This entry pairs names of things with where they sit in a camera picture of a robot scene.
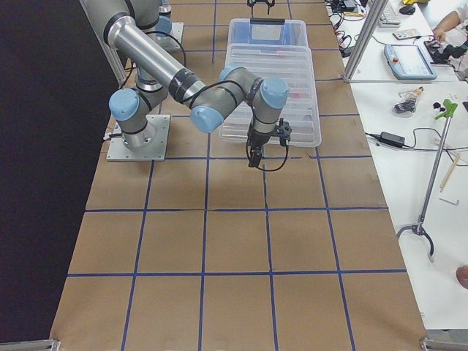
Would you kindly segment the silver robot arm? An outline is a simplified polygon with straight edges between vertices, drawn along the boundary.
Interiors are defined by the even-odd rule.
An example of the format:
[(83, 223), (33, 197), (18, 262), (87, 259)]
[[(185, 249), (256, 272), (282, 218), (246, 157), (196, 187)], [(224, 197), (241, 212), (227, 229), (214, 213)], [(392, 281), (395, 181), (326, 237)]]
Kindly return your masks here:
[[(270, 13), (270, 8), (275, 6), (276, 1), (272, 0), (246, 0), (246, 5), (251, 9), (251, 14), (254, 13), (254, 6), (257, 3), (266, 4), (268, 7), (267, 14)], [(166, 34), (171, 34), (173, 29), (173, 23), (171, 21), (171, 11), (172, 7), (169, 1), (162, 0), (159, 6), (159, 20), (153, 25), (147, 34), (156, 34), (157, 36), (165, 36)]]
[(291, 128), (280, 113), (289, 88), (280, 78), (261, 78), (240, 66), (226, 66), (219, 81), (206, 85), (149, 36), (161, 23), (160, 1), (85, 1), (88, 20), (109, 48), (117, 49), (137, 67), (136, 86), (121, 88), (109, 99), (109, 108), (121, 132), (110, 143), (108, 156), (119, 161), (162, 161), (165, 158), (169, 116), (152, 110), (167, 96), (187, 106), (192, 123), (211, 133), (243, 102), (252, 109), (246, 155), (250, 167), (259, 167), (263, 146), (271, 137), (287, 148)]

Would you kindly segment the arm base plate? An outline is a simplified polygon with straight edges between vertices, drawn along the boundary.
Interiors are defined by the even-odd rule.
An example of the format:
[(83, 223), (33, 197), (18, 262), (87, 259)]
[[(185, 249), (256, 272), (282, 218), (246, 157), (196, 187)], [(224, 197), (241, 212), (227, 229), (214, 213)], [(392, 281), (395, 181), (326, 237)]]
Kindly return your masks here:
[(160, 20), (155, 27), (145, 30), (145, 33), (166, 51), (174, 51), (181, 49), (177, 42), (182, 42), (183, 30), (182, 22), (163, 23)]
[(109, 162), (143, 162), (154, 160), (163, 162), (167, 152), (170, 131), (170, 115), (148, 114), (146, 128), (138, 134), (121, 131), (115, 123), (107, 151)]

